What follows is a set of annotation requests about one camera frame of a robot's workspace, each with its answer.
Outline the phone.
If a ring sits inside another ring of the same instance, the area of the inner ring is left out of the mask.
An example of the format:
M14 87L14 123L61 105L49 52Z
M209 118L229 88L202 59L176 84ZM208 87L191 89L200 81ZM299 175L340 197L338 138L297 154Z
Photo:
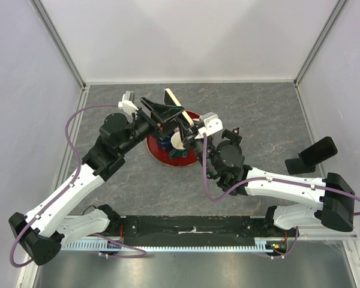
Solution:
M166 88L164 90L163 100L165 105L179 106L179 107L182 106L170 88ZM194 121L185 110L178 116L178 118L189 126L194 125Z
M335 156L338 149L332 137L326 136L299 153L304 167L312 168Z

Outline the round base phone holder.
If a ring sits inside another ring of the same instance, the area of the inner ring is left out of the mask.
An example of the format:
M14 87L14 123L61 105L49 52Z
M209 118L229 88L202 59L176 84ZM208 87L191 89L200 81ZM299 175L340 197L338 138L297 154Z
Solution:
M242 141L242 136L240 135L239 127L234 128L232 130L224 129L221 138L228 139L230 144L234 146L239 146Z

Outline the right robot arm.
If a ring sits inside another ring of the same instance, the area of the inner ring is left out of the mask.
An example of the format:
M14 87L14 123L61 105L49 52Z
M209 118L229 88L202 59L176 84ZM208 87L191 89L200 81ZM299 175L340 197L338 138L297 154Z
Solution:
M224 130L225 140L214 146L200 124L182 120L178 124L182 142L202 165L203 184L210 200L217 202L240 194L294 202L267 209L262 225L267 235L277 236L283 230L315 224L339 232L353 231L356 196L339 174L302 178L260 170L244 163L237 131Z

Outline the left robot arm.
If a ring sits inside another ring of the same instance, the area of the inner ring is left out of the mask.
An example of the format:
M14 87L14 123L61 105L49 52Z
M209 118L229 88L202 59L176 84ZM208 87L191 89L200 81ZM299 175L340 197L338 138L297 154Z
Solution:
M81 157L73 150L77 158L73 174L41 204L9 218L15 237L10 250L10 263L14 267L20 266L14 261L17 245L21 245L32 262L41 266L73 241L99 233L113 236L119 231L123 220L109 205L100 205L69 221L65 217L124 165L126 153L149 136L164 137L172 132L176 119L185 110L179 105L155 103L145 97L140 102L149 114L123 97L117 105L122 111L105 118L100 135L88 153Z

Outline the black folding phone stand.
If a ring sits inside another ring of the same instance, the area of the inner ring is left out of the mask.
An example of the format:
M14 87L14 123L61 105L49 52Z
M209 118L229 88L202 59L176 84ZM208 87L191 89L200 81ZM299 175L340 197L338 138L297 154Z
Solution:
M301 158L287 159L285 160L285 165L290 175L314 173L316 171L315 166L306 167Z

